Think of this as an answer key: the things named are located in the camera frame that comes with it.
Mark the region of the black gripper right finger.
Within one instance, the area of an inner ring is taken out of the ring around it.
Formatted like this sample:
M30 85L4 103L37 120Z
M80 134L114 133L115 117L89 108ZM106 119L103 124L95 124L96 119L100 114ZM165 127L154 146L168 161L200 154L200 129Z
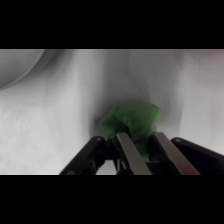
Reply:
M162 133L152 136L154 175L224 175L224 156L200 145Z

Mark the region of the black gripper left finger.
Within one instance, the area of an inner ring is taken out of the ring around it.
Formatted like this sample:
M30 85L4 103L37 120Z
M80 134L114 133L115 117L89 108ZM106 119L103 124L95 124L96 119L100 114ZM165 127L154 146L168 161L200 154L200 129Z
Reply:
M152 174L128 134L120 133L111 140L92 137L60 175L96 175L106 161L113 162L116 175Z

